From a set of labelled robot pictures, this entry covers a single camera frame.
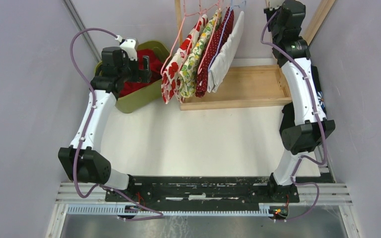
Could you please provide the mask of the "blue wire hanger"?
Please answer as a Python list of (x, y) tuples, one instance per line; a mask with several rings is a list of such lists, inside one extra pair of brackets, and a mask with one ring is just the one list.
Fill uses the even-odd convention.
[(241, 10), (244, 10), (246, 8), (246, 5), (247, 5), (247, 1), (246, 0), (243, 0), (240, 4), (234, 4), (233, 0), (230, 1), (229, 14), (227, 15), (227, 18), (224, 21), (224, 26), (222, 28), (222, 31), (221, 31), (221, 34), (220, 34), (220, 38), (219, 38), (219, 44), (217, 46), (217, 49), (216, 49), (216, 52), (215, 52), (213, 58), (211, 59), (211, 62), (209, 64), (209, 66), (208, 66), (208, 70), (207, 71), (209, 71), (211, 69), (211, 66), (212, 66), (215, 58), (219, 54), (221, 43), (222, 43), (223, 37), (224, 37), (224, 32), (226, 30), (227, 23), (229, 22), (230, 16), (234, 12), (234, 7), (237, 7), (237, 8), (240, 8)]

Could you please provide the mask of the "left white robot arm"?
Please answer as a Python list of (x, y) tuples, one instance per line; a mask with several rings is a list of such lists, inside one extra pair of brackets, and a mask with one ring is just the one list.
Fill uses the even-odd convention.
[(132, 201), (136, 188), (130, 185), (130, 175), (112, 168), (101, 155), (101, 144), (111, 110), (126, 82), (151, 81), (150, 58), (133, 56), (120, 47), (106, 47), (95, 76), (89, 81), (89, 99), (86, 112), (76, 136), (68, 147), (60, 148), (58, 158), (75, 184), (93, 183), (117, 189), (117, 195)]

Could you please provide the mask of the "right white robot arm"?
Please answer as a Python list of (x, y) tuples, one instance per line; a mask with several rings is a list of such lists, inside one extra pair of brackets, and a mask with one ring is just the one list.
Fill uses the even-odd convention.
[(295, 189), (296, 174), (303, 160), (320, 165), (308, 154), (330, 136), (335, 122), (327, 119), (320, 105), (309, 46), (300, 35), (305, 5), (298, 0), (272, 0), (264, 13), (267, 24), (263, 31), (272, 34), (272, 41), (261, 43), (272, 47), (292, 100), (282, 110), (279, 129), (285, 150), (266, 190), (270, 201), (280, 202)]

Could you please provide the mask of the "white garment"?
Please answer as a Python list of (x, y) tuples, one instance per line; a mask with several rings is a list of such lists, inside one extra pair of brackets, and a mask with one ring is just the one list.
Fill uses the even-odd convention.
[(215, 93), (228, 73), (243, 34), (244, 21), (245, 13), (241, 11), (227, 41), (219, 50), (213, 63), (208, 67), (208, 93)]

